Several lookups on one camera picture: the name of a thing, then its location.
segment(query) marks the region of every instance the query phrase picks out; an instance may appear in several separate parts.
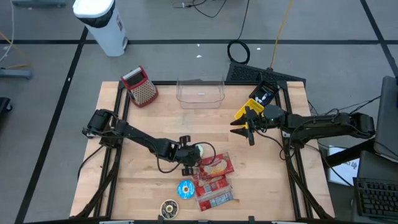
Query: snack package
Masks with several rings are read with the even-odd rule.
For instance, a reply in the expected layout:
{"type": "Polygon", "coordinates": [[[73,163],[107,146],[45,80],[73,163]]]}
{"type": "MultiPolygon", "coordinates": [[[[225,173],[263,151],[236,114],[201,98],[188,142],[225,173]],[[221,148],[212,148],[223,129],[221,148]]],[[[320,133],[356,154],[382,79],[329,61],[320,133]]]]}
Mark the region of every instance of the snack package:
{"type": "Polygon", "coordinates": [[[197,197],[197,202],[199,203],[200,210],[205,211],[209,208],[214,208],[224,204],[232,199],[234,199],[232,187],[229,185],[221,190],[217,190],[216,192],[212,192],[203,197],[197,197]]]}
{"type": "Polygon", "coordinates": [[[195,185],[195,193],[197,197],[202,197],[208,193],[215,192],[224,187],[228,187],[229,183],[225,175],[214,177],[212,179],[203,180],[199,174],[192,176],[195,185]]]}
{"type": "MultiPolygon", "coordinates": [[[[207,157],[202,159],[201,162],[203,164],[209,164],[212,159],[213,156],[207,157]]],[[[214,162],[212,164],[207,166],[200,165],[199,170],[200,170],[200,177],[202,179],[210,179],[213,177],[234,172],[234,167],[232,166],[232,162],[231,159],[229,158],[228,152],[225,152],[216,155],[216,158],[214,159],[214,162]]]]}

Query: wooden table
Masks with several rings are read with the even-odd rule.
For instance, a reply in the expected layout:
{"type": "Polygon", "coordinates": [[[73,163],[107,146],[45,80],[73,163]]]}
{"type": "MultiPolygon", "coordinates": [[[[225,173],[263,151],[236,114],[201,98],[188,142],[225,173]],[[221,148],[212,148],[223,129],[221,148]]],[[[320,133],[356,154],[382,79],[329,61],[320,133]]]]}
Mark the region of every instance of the wooden table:
{"type": "MultiPolygon", "coordinates": [[[[98,109],[113,110],[117,86],[117,82],[103,82],[98,109]]],[[[248,220],[251,215],[256,220],[294,220],[286,164],[279,158],[280,147],[256,133],[256,144],[249,146],[244,137],[229,131],[234,128],[229,123],[234,120],[235,112],[246,102],[254,86],[225,86],[225,99],[220,108],[197,110],[181,109],[176,100],[175,88],[158,86],[158,98],[144,108],[137,108],[131,103],[127,121],[155,138],[178,141],[180,136],[189,134],[192,142],[212,143],[218,154],[229,152],[235,168],[235,172],[228,174],[234,200],[201,212],[194,198],[182,200],[176,193],[177,184],[184,179],[180,169],[171,174],[160,173],[155,156],[147,148],[127,139],[123,145],[112,219],[156,220],[162,202],[171,198],[180,207],[177,220],[248,220]]],[[[309,115],[303,83],[290,82],[288,88],[293,113],[309,115]]],[[[279,129],[270,129],[267,135],[281,140],[279,129]]],[[[98,148],[99,140],[88,140],[85,157],[98,148]]],[[[318,147],[315,140],[309,144],[318,147]]],[[[309,191],[326,212],[334,216],[319,153],[310,147],[302,149],[301,153],[309,191]]],[[[212,152],[208,151],[204,156],[211,155],[212,152]]],[[[96,192],[103,159],[104,150],[82,169],[71,215],[80,212],[96,192]]],[[[163,169],[170,169],[174,165],[160,162],[163,169]]],[[[302,194],[297,189],[301,216],[305,217],[302,194]]],[[[107,196],[106,192],[102,214],[107,196]]]]}

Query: white trash can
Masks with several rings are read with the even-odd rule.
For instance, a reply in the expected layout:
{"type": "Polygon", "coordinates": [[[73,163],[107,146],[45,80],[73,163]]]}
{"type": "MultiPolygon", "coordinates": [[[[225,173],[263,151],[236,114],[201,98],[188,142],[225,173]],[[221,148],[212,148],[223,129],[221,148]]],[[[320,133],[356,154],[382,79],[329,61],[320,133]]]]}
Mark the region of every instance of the white trash can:
{"type": "Polygon", "coordinates": [[[76,0],[73,12],[107,56],[124,54],[128,39],[115,0],[76,0]]]}

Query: black keyboard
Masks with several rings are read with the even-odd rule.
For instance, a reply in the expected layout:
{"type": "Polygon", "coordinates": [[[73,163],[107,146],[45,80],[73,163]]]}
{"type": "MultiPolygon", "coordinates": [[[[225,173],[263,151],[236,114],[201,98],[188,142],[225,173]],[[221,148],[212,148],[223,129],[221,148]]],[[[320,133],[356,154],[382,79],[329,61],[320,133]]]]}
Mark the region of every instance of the black keyboard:
{"type": "Polygon", "coordinates": [[[276,84],[277,81],[300,81],[305,85],[305,79],[274,72],[271,69],[261,69],[231,62],[229,65],[227,81],[260,81],[262,79],[271,84],[276,84]]]}
{"type": "Polygon", "coordinates": [[[398,219],[398,182],[354,178],[361,216],[398,219]]]}

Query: yellow cable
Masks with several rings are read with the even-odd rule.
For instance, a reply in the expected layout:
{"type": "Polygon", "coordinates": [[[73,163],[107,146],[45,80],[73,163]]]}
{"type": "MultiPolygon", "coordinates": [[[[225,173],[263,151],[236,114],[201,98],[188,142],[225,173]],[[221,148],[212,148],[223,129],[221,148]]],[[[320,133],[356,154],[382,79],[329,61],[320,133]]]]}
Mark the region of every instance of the yellow cable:
{"type": "Polygon", "coordinates": [[[282,33],[282,29],[284,28],[286,19],[287,19],[287,15],[289,15],[289,11],[290,8],[292,7],[293,4],[293,0],[289,1],[289,6],[287,6],[286,12],[285,12],[285,17],[284,20],[282,21],[282,24],[279,27],[279,31],[278,31],[278,35],[276,36],[276,40],[275,40],[275,46],[274,46],[274,52],[272,53],[272,60],[271,60],[271,64],[269,65],[270,68],[272,68],[272,65],[274,64],[274,58],[275,58],[275,54],[276,54],[276,46],[278,45],[278,40],[279,40],[279,36],[280,33],[282,33]]]}
{"type": "MultiPolygon", "coordinates": [[[[25,60],[29,61],[29,58],[26,56],[26,54],[25,54],[23,51],[19,50],[19,48],[18,48],[17,46],[15,46],[14,44],[12,44],[11,41],[10,41],[1,31],[0,31],[0,36],[3,37],[3,39],[6,40],[9,44],[11,44],[11,46],[14,47],[14,48],[18,51],[18,53],[19,53],[20,55],[22,55],[22,57],[25,58],[25,60]]],[[[8,66],[8,67],[6,67],[6,69],[24,68],[24,67],[29,67],[29,66],[30,66],[30,63],[28,63],[28,64],[23,64],[23,65],[8,66]]]]}

